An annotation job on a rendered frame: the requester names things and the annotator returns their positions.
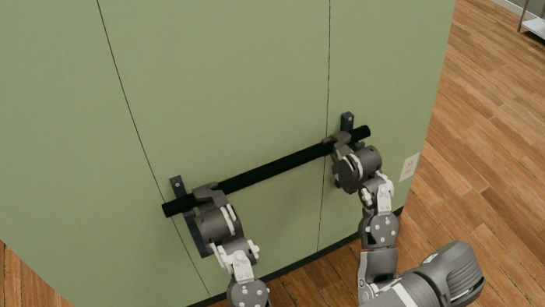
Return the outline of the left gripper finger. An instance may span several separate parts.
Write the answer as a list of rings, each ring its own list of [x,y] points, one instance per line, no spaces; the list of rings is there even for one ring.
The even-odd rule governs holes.
[[[222,206],[225,206],[229,209],[230,211],[230,214],[233,218],[234,221],[236,221],[236,217],[235,217],[235,214],[225,196],[225,194],[223,193],[222,190],[216,190],[216,191],[213,191],[211,189],[214,189],[218,187],[218,184],[216,181],[214,182],[210,182],[208,184],[205,184],[205,185],[201,185],[197,188],[194,188],[192,189],[192,193],[193,195],[195,196],[195,199],[199,202],[202,202],[202,201],[213,201],[214,202],[214,205],[215,207],[218,209]]]
[[[208,203],[202,204],[201,206],[197,206],[197,207],[201,215],[216,209],[213,201],[210,201]]]

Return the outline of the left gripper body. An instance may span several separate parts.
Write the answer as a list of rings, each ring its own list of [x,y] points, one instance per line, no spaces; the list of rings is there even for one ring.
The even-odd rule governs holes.
[[[237,218],[236,221],[233,220],[229,209],[225,206],[194,217],[207,252],[210,255],[215,253],[223,271],[227,270],[227,267],[216,247],[244,236],[243,227],[237,211],[232,205],[230,206]]]

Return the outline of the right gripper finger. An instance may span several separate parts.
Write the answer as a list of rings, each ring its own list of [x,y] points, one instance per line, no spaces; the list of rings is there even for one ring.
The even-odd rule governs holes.
[[[332,158],[332,161],[334,162],[334,165],[332,166],[332,174],[334,175],[335,179],[339,182],[339,178],[338,178],[338,174],[339,174],[339,161],[337,160],[336,156],[335,156],[335,153],[334,152],[331,152],[329,154],[326,154],[325,156],[323,157],[326,157],[330,155],[330,157]]]
[[[322,139],[322,142],[323,144],[327,144],[334,140],[336,141],[336,143],[333,146],[333,152],[335,153],[338,161],[340,161],[341,159],[345,159],[350,164],[345,156],[352,153],[352,150],[347,146],[348,142],[351,140],[351,135],[346,131],[340,131]]]

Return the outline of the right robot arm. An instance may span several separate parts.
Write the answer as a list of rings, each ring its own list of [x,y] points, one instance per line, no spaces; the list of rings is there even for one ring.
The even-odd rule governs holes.
[[[360,184],[357,191],[363,204],[363,218],[357,229],[361,248],[371,249],[360,252],[360,305],[389,288],[405,307],[467,307],[480,297],[485,276],[471,244],[460,240],[435,250],[420,266],[397,277],[398,248],[389,248],[397,244],[399,231],[399,222],[392,213],[393,184],[380,174]]]

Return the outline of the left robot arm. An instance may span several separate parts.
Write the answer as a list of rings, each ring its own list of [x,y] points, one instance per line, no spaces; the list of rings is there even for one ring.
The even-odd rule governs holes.
[[[259,258],[257,245],[243,236],[224,245],[217,246],[227,272],[232,276],[227,289],[230,307],[272,307],[269,289],[259,279],[254,278],[251,266]],[[255,279],[255,280],[254,280]],[[267,290],[268,289],[268,290]]]

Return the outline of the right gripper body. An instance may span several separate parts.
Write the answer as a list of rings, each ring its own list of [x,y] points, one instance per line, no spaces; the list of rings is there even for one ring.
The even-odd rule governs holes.
[[[341,159],[338,174],[339,183],[346,193],[356,191],[359,184],[383,174],[381,155],[372,145],[348,154],[346,158],[353,167],[353,171],[350,164],[345,159]]]

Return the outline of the brown wood plank floor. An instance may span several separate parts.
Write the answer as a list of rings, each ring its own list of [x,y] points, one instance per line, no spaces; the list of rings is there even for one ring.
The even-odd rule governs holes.
[[[455,0],[442,70],[545,154],[545,40],[491,0]]]

